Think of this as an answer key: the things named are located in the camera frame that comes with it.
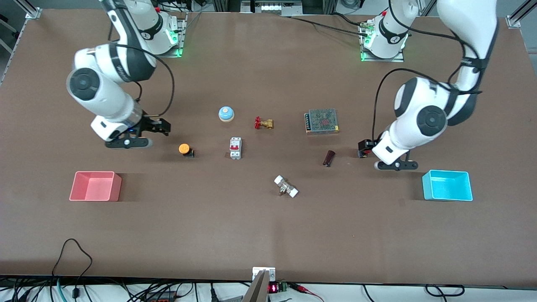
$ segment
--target black cable tie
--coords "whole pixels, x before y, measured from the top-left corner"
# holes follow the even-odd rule
[[[463,57],[461,59],[461,65],[467,66],[467,67],[473,67],[474,73],[478,73],[481,70],[484,70],[487,68],[487,65],[489,64],[489,59],[479,59],[475,57]]]

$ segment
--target metal bracket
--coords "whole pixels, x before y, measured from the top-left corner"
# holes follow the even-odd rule
[[[37,20],[37,19],[39,19],[39,17],[41,17],[41,13],[43,12],[43,9],[35,8],[35,10],[36,10],[36,12],[35,12],[34,15],[31,15],[31,14],[27,13],[25,18],[28,19],[28,20],[32,20],[32,19]]]
[[[507,17],[505,17],[505,21],[507,22],[507,27],[511,29],[520,28],[520,22],[519,21],[513,22],[510,15],[507,15]]]
[[[266,268],[266,267],[253,267],[252,268],[252,280],[254,280],[260,270],[268,270],[270,281],[276,281],[276,268]]]
[[[507,26],[509,28],[520,28],[520,20],[526,17],[536,7],[537,0],[524,1],[511,15],[505,18]]]

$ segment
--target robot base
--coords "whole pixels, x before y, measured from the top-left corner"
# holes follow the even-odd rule
[[[185,46],[185,34],[186,34],[186,21],[188,20],[188,14],[185,19],[178,19],[175,16],[170,16],[171,26],[168,30],[170,42],[176,43],[167,52],[158,55],[159,57],[182,57],[183,47]]]
[[[370,36],[374,34],[371,28],[362,28],[360,26],[358,26],[358,32],[366,33]],[[369,37],[360,36],[360,59],[362,62],[400,62],[400,63],[404,62],[403,49],[399,50],[399,53],[395,57],[391,57],[388,59],[383,59],[378,56],[375,56],[369,49],[364,47],[364,44],[369,43],[370,36]]]
[[[153,146],[151,139],[142,137],[143,131],[162,133],[168,136],[171,131],[171,125],[164,119],[152,120],[150,118],[143,117],[138,124],[129,128],[119,136],[111,141],[104,143],[106,148],[110,149],[130,149],[130,148],[149,148]]]

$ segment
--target green led light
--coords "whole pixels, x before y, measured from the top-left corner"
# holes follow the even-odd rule
[[[166,30],[166,35],[168,36],[168,39],[170,39],[170,42],[171,42],[172,44],[177,43],[177,35],[178,35],[178,34],[176,34],[175,32]]]

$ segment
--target white circuit breaker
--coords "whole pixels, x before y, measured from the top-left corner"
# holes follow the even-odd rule
[[[229,141],[229,155],[232,160],[240,160],[242,151],[242,139],[231,138]]]

